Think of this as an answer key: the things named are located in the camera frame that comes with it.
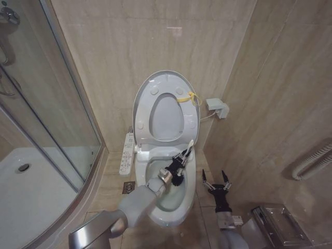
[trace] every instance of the tiled wall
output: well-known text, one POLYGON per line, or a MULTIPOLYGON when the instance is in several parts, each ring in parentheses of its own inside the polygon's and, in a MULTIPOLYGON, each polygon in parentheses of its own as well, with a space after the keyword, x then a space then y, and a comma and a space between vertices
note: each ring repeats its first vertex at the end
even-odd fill
POLYGON ((204 152, 230 204, 281 202, 315 245, 332 241, 332 169, 304 182, 289 166, 332 137, 332 1, 258 0, 204 152))
POLYGON ((153 72, 178 71, 202 99, 223 95, 255 3, 52 0, 109 151, 122 151, 135 95, 153 72))

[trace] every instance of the toilet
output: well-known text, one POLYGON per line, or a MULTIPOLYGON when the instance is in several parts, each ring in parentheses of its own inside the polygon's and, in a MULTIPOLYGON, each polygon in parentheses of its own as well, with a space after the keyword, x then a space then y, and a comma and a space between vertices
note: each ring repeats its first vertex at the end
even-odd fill
MULTIPOLYGON (((145 185, 157 177, 161 168, 169 166, 172 156, 196 142, 199 131, 199 106, 187 98, 194 90, 190 83, 174 71, 159 71, 149 76, 140 87, 133 107, 133 132, 137 185, 145 185)), ((196 188, 196 159, 192 148, 184 181, 171 185, 157 200, 149 217, 160 226, 177 226, 188 215, 196 188)))

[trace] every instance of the floor drain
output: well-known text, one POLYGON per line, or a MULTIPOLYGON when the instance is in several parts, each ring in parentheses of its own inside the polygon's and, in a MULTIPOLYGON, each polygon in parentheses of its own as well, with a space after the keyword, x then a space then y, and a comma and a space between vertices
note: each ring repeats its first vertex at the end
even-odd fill
POLYGON ((123 184, 122 194, 130 193, 135 189, 135 182, 125 182, 123 184))
POLYGON ((24 171, 26 171, 29 167, 30 167, 30 164, 25 163, 25 164, 19 166, 19 172, 24 172, 24 171))

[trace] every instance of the electrical outlet box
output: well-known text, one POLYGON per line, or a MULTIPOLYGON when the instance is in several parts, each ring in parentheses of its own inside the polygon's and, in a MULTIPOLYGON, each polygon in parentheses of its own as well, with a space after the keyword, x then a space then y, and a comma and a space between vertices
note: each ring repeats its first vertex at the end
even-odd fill
POLYGON ((220 99, 207 99, 206 105, 209 110, 218 110, 224 107, 224 103, 220 99))
POLYGON ((220 99, 207 99, 206 105, 209 110, 215 110, 220 119, 226 118, 229 113, 229 107, 220 99))

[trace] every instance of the bidet control panel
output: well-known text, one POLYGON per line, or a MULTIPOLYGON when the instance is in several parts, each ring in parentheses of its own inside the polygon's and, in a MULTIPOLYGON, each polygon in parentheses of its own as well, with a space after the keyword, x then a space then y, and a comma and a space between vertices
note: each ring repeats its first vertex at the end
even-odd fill
POLYGON ((131 165, 133 164, 134 154, 134 133, 128 132, 126 134, 126 140, 124 141, 121 164, 119 169, 120 175, 129 175, 131 165))

